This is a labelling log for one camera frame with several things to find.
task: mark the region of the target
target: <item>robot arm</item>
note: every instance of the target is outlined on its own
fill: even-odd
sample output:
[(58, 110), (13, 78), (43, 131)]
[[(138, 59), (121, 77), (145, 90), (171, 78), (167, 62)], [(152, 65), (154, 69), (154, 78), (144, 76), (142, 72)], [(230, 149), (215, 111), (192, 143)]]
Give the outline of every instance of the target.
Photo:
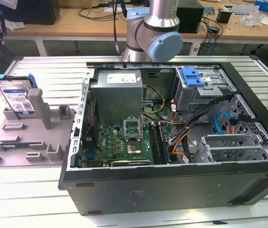
[(127, 12), (124, 62), (169, 61), (180, 52), (177, 5), (178, 0), (150, 0), (150, 8), (137, 7)]

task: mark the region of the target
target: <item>green circuit board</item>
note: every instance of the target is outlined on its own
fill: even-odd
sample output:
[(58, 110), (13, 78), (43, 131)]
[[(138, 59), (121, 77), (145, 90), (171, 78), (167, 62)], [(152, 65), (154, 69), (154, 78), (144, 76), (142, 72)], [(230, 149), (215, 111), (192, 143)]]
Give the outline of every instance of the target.
[[(127, 133), (136, 133), (137, 126), (127, 127)], [(168, 141), (171, 138), (171, 131), (168, 125), (163, 126), (163, 133)], [(99, 128), (98, 148), (96, 150), (96, 159), (98, 160), (127, 160), (144, 159), (153, 163), (152, 147), (149, 140), (148, 125), (143, 127), (143, 137), (141, 141), (127, 141), (124, 136), (123, 125), (101, 125)]]

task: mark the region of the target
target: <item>white table leg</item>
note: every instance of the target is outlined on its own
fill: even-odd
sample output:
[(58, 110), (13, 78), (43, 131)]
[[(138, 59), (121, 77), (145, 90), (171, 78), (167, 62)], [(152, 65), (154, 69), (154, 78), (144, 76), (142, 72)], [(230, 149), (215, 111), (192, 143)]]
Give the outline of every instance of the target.
[(198, 41), (194, 40), (190, 48), (189, 56), (197, 56), (200, 46), (201, 46), (201, 42), (199, 40)]
[(48, 51), (46, 50), (44, 44), (43, 44), (43, 37), (36, 37), (35, 42), (39, 51), (40, 56), (48, 56)]
[(77, 40), (74, 41), (74, 45), (75, 45), (76, 52), (80, 52), (80, 45), (79, 45), (79, 42)]

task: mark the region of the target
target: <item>floor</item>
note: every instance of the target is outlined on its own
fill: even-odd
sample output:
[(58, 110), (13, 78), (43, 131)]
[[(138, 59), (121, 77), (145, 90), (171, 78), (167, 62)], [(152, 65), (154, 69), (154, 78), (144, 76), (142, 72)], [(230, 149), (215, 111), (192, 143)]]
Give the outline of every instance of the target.
[[(114, 56), (116, 55), (114, 43), (111, 41), (82, 41), (79, 42), (81, 52), (75, 52), (75, 46), (72, 41), (45, 41), (45, 46), (51, 56)], [(7, 40), (6, 47), (14, 56), (39, 56), (34, 41), (26, 40)], [(125, 42), (119, 43), (121, 50), (126, 47)], [(188, 55), (191, 44), (184, 43), (179, 55)], [(250, 55), (250, 51), (255, 49), (257, 45), (247, 45), (244, 55)], [(241, 45), (237, 44), (218, 44), (212, 55), (213, 56), (235, 56), (239, 55)], [(201, 51), (199, 55), (206, 55), (207, 51)], [(257, 56), (268, 67), (268, 46), (263, 46), (257, 51)], [(0, 57), (0, 73), (4, 73), (9, 63), (13, 60), (13, 56)]]

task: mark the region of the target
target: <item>workbench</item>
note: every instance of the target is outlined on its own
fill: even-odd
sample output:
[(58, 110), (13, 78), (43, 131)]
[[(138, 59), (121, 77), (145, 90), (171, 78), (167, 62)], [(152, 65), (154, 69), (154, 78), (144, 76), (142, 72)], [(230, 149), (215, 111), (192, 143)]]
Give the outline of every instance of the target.
[[(218, 2), (200, 1), (204, 7), (214, 7), (215, 16), (209, 15), (212, 20), (216, 20), (217, 9), (221, 4)], [(247, 2), (237, 0), (237, 3), (246, 5)], [(224, 0), (223, 5), (234, 5), (229, 0)], [(101, 17), (112, 14), (111, 12), (91, 12), (89, 17)], [(116, 21), (118, 41), (126, 41), (126, 21), (120, 14)], [(224, 33), (218, 38), (217, 43), (230, 44), (268, 44), (268, 25), (245, 28), (241, 26), (242, 16), (231, 16), (228, 24), (222, 24)], [(200, 44), (206, 38), (207, 30), (204, 24), (200, 26), (197, 34), (182, 34), (183, 41), (192, 43), (190, 55), (197, 55)], [(113, 41), (113, 21), (93, 21), (78, 15), (77, 9), (61, 9), (60, 16), (54, 25), (26, 25), (25, 29), (8, 31), (5, 39), (14, 40), (34, 40), (39, 50), (40, 56), (48, 56), (44, 40), (71, 40), (75, 42), (75, 49), (79, 51), (78, 41)]]
[[(31, 73), (43, 90), (44, 102), (51, 109), (67, 104), (76, 108), (86, 62), (119, 62), (118, 57), (25, 57), (13, 61), (7, 75)], [(230, 62), (268, 109), (268, 68), (250, 57), (176, 57), (187, 63)], [(0, 125), (5, 102), (0, 97)], [(59, 191), (60, 166), (0, 168), (0, 227), (214, 227), (268, 228), (268, 196), (252, 206), (202, 208), (128, 214), (79, 215), (67, 191)]]

